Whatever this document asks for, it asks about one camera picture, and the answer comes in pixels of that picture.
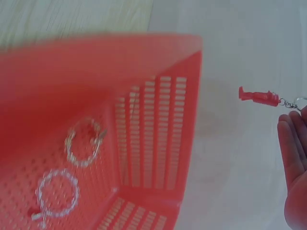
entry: wood grain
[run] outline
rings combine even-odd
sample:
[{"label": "wood grain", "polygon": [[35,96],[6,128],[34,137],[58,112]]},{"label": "wood grain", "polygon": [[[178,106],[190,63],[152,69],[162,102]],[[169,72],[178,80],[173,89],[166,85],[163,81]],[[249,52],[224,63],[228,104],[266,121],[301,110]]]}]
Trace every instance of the wood grain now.
[{"label": "wood grain", "polygon": [[112,31],[146,31],[153,0],[1,0],[0,47]]}]

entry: basket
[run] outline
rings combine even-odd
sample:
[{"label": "basket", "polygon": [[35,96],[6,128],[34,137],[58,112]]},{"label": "basket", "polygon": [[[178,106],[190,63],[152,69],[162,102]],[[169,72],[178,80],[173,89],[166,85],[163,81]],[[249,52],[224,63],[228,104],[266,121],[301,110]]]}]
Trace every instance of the basket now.
[{"label": "basket", "polygon": [[201,50],[119,34],[1,54],[0,229],[173,229]]}]

